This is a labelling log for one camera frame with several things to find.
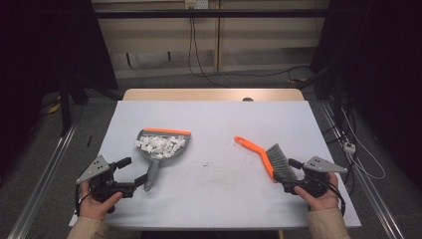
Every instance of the gray bristles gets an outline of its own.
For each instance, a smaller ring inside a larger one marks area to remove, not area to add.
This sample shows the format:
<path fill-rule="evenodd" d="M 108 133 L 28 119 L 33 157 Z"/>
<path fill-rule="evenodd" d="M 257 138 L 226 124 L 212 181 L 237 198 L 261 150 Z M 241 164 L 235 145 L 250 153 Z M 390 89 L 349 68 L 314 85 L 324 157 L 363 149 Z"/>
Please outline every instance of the gray bristles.
<path fill-rule="evenodd" d="M 273 170 L 280 174 L 283 178 L 289 180 L 296 180 L 296 175 L 293 172 L 292 168 L 289 166 L 288 159 L 282 152 L 282 149 L 279 147 L 279 144 L 276 143 L 270 147 L 267 151 L 267 158 L 270 161 Z"/>

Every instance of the human hand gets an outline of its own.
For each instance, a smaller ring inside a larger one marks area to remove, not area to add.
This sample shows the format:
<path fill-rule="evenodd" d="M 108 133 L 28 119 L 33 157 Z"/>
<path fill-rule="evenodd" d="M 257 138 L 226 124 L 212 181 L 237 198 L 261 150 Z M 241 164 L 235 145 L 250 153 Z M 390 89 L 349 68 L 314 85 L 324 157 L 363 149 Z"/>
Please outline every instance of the human hand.
<path fill-rule="evenodd" d="M 80 216 L 104 220 L 106 213 L 123 197 L 123 193 L 117 192 L 105 202 L 98 202 L 90 195 L 90 185 L 87 181 L 81 183 L 81 196 L 85 198 L 81 202 Z"/>
<path fill-rule="evenodd" d="M 327 176 L 328 182 L 334 185 L 335 188 L 338 188 L 338 179 L 335 174 L 333 172 L 329 172 Z M 314 198 L 299 186 L 296 186 L 294 191 L 311 207 L 312 211 L 320 211 L 338 207 L 338 197 L 331 190 L 327 190 L 323 196 L 317 198 Z"/>

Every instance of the metal rail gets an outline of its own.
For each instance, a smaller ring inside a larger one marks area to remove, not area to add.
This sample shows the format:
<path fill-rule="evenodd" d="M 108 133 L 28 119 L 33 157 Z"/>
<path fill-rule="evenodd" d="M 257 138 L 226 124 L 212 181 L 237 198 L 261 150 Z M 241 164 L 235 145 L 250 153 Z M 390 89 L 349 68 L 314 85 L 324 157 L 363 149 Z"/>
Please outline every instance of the metal rail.
<path fill-rule="evenodd" d="M 39 10 L 45 16 L 72 18 L 325 18 L 349 17 L 355 9 L 282 9 L 282 10 L 243 10 L 243 9 L 205 9 L 205 10 L 98 10 L 63 11 Z"/>
<path fill-rule="evenodd" d="M 56 171 L 60 165 L 60 162 L 62 161 L 66 149 L 69 146 L 69 143 L 71 142 L 76 126 L 80 121 L 83 112 L 84 107 L 80 107 L 76 115 L 76 120 L 71 125 L 68 132 L 59 139 L 56 149 L 51 156 L 50 161 L 48 162 L 47 167 L 43 172 L 43 175 L 41 176 L 37 186 L 25 204 L 25 207 L 19 215 L 18 220 L 15 222 L 12 231 L 7 237 L 8 239 L 23 239 L 28 234 L 31 224 L 34 221 L 38 210 L 40 209 L 50 183 L 56 174 Z"/>
<path fill-rule="evenodd" d="M 325 116 L 328 123 L 333 128 L 334 134 L 336 134 L 337 137 L 341 136 L 340 132 L 335 127 L 335 122 L 332 119 L 333 111 L 331 107 L 329 106 L 329 104 L 320 102 L 320 106 L 322 107 L 322 110 L 325 112 Z M 361 164 L 358 157 L 356 158 L 355 161 L 360 167 L 363 168 L 363 165 Z M 356 171 L 356 177 L 359 180 L 363 190 L 365 191 L 365 194 L 368 197 L 369 202 L 371 203 L 372 208 L 374 209 L 376 215 L 378 216 L 378 219 L 380 223 L 382 224 L 382 226 L 384 227 L 384 230 L 387 233 L 388 237 L 391 239 L 399 239 L 399 238 L 403 239 L 404 236 L 400 230 L 400 227 L 398 226 L 398 223 L 396 222 L 387 204 L 384 202 L 384 199 L 379 194 L 371 178 L 369 178 L 368 175 L 363 173 L 361 170 Z"/>

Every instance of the black curtain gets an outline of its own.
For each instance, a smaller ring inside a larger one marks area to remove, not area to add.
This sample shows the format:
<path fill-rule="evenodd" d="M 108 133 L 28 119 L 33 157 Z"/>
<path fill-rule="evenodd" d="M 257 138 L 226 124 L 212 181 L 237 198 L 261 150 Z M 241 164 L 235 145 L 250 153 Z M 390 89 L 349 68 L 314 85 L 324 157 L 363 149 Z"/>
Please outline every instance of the black curtain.
<path fill-rule="evenodd" d="M 61 11 L 94 9 L 90 0 L 0 1 L 1 171 L 24 144 L 41 98 L 58 92 L 62 78 L 84 79 L 73 83 L 79 90 L 117 89 L 98 20 Z"/>

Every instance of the white table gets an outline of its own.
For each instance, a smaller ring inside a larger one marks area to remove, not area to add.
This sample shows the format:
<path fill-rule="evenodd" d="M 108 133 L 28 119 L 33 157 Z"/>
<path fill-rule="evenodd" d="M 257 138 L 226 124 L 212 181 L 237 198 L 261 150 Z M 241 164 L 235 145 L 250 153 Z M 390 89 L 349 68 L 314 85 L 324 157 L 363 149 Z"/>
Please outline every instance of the white table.
<path fill-rule="evenodd" d="M 147 171 L 149 161 L 134 146 L 144 127 L 186 129 L 192 137 L 179 157 L 161 163 L 149 192 L 139 187 L 132 198 L 116 206 L 106 219 L 113 228 L 307 227 L 307 205 L 285 193 L 280 183 L 273 183 L 259 155 L 237 144 L 234 136 L 263 148 L 278 143 L 286 157 L 299 161 L 314 155 L 332 161 L 308 102 L 119 102 L 99 152 L 108 162 L 131 156 L 132 164 L 114 174 L 119 182 L 132 181 Z M 302 171 L 296 173 L 302 178 Z M 339 190 L 346 201 L 346 226 L 360 226 L 342 183 Z"/>

